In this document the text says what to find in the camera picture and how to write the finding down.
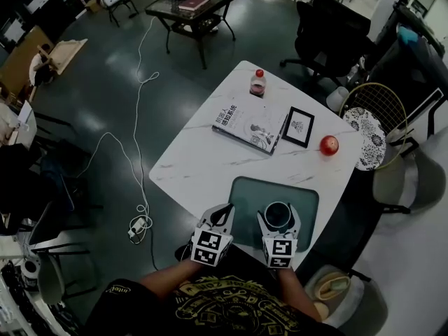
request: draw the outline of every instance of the black cup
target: black cup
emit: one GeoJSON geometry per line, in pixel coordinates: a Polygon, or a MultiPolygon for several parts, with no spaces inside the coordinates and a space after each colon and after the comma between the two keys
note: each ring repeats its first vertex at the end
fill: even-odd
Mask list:
{"type": "Polygon", "coordinates": [[[291,219],[291,210],[283,202],[269,204],[265,210],[266,222],[273,228],[282,228],[291,219]]]}

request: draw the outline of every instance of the black coffee table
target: black coffee table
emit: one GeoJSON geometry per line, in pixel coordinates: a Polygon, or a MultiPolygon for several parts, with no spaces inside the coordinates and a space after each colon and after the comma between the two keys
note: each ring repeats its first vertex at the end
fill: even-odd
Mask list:
{"type": "Polygon", "coordinates": [[[202,66],[207,68],[204,57],[204,46],[202,38],[207,35],[215,26],[221,21],[224,21],[229,30],[232,32],[233,41],[235,41],[235,34],[228,22],[225,20],[230,3],[234,0],[210,0],[196,11],[188,11],[179,9],[179,4],[182,1],[178,0],[156,0],[151,5],[145,8],[148,15],[156,16],[163,26],[168,30],[167,34],[167,53],[169,53],[168,42],[169,33],[171,31],[177,34],[184,35],[195,39],[197,47],[201,55],[202,66]],[[215,14],[217,10],[225,6],[223,16],[215,14]],[[173,20],[174,23],[170,26],[165,20],[173,20]],[[185,30],[185,26],[189,25],[191,31],[185,30]]]}

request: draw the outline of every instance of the book cover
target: book cover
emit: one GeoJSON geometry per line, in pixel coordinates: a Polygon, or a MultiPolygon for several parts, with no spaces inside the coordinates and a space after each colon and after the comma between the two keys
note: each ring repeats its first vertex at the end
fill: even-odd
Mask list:
{"type": "Polygon", "coordinates": [[[283,129],[287,110],[251,94],[226,99],[213,123],[213,130],[273,154],[283,129]]]}
{"type": "Polygon", "coordinates": [[[206,4],[210,0],[185,0],[179,4],[179,8],[183,10],[196,11],[202,5],[206,4]]]}

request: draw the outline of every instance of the red apple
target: red apple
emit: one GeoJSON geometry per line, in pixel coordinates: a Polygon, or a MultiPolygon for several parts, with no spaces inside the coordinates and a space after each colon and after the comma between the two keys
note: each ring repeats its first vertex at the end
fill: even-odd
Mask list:
{"type": "Polygon", "coordinates": [[[325,136],[321,141],[321,152],[324,155],[334,155],[339,149],[339,142],[334,136],[325,136]]]}

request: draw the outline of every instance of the black picture frame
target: black picture frame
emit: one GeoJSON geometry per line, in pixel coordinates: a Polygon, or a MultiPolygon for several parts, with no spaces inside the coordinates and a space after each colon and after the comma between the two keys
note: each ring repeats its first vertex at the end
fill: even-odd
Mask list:
{"type": "Polygon", "coordinates": [[[301,146],[303,148],[308,148],[309,138],[311,136],[311,130],[313,129],[313,123],[314,123],[314,116],[312,114],[301,111],[298,108],[291,107],[291,110],[289,111],[289,114],[288,114],[288,119],[286,120],[286,124],[283,129],[283,136],[281,136],[281,138],[284,139],[285,141],[297,144],[298,146],[301,146]],[[299,113],[301,115],[309,117],[309,127],[308,127],[308,132],[307,132],[307,138],[304,141],[300,141],[298,139],[288,136],[288,130],[289,130],[289,127],[291,126],[291,119],[293,118],[294,113],[299,113]]]}

